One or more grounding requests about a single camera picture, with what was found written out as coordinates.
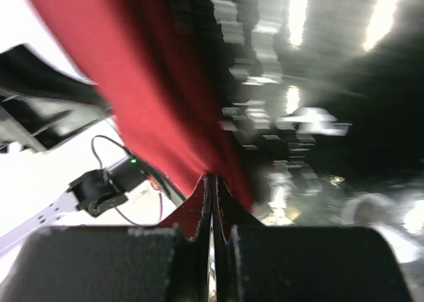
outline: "red cloth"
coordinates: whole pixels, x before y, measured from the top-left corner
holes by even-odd
[[[79,68],[113,106],[125,144],[186,195],[199,176],[222,176],[252,198],[213,90],[165,0],[31,0]]]

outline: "purple wire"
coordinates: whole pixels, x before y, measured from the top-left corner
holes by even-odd
[[[124,218],[124,220],[126,220],[126,222],[128,222],[128,223],[130,223],[134,226],[140,226],[140,227],[143,226],[143,225],[135,223],[134,221],[129,219],[127,216],[125,216],[124,213],[118,207],[115,207],[115,210],[117,211],[119,216],[121,216],[122,218]],[[162,215],[163,214],[164,214],[164,200],[163,200],[162,193],[159,192],[159,222],[162,221]]]

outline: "purple cable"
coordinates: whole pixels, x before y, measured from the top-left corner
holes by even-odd
[[[119,214],[119,216],[121,216],[122,218],[124,218],[124,220],[126,220],[128,223],[134,225],[134,226],[140,226],[143,227],[143,225],[137,224],[134,221],[132,221],[131,219],[129,219],[127,216],[124,215],[124,213],[118,208],[115,207],[117,213]],[[164,200],[163,200],[163,196],[162,193],[159,192],[159,221],[162,221],[162,215],[164,213]]]

